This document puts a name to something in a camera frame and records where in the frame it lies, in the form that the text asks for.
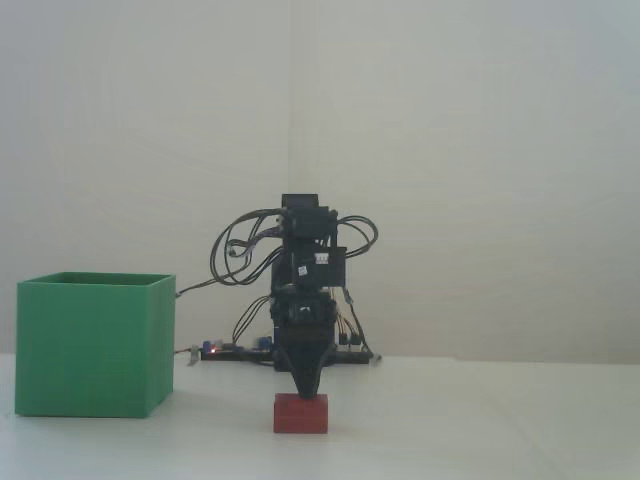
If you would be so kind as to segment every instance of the open green box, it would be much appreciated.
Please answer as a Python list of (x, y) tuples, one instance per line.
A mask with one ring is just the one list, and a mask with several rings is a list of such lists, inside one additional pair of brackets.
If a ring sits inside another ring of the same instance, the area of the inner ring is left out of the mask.
[(173, 390), (175, 283), (81, 272), (19, 283), (16, 413), (148, 416)]

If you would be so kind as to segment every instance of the white tabletop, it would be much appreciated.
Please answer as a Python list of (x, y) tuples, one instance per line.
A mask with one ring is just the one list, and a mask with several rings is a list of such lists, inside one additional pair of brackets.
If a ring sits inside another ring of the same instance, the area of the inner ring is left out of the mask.
[(21, 418), (0, 356), (0, 479), (640, 479), (640, 367), (333, 366), (327, 435), (272, 433), (289, 374), (176, 359), (145, 420)]

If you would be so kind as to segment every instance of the white sticker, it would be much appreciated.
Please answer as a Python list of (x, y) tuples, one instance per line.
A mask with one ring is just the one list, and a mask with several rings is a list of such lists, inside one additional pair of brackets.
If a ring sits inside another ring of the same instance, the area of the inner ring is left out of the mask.
[(329, 265), (329, 254), (328, 253), (316, 253), (316, 264), (317, 265)]

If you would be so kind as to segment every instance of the white wall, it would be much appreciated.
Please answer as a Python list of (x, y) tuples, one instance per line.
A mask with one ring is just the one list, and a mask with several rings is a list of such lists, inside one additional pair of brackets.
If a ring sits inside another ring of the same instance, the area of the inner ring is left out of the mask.
[(370, 343), (639, 362), (639, 4), (292, 12), (292, 185), (381, 229), (349, 273)]
[[(77, 269), (188, 285), (230, 219), (291, 189), (378, 223), (349, 281), (382, 353), (640, 362), (639, 14), (0, 3), (0, 351), (17, 281)], [(177, 344), (228, 336), (265, 289), (185, 296)]]
[[(17, 281), (167, 272), (186, 286), (209, 277), (224, 225), (279, 204), (289, 24), (285, 0), (0, 2), (0, 351)], [(176, 343), (227, 335), (265, 288), (193, 292)]]

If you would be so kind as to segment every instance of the red cube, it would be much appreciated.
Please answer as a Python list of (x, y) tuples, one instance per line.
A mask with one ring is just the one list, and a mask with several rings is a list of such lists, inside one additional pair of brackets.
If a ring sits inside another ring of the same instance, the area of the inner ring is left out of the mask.
[(329, 399), (326, 395), (301, 398), (297, 393), (276, 393), (274, 433), (327, 433)]

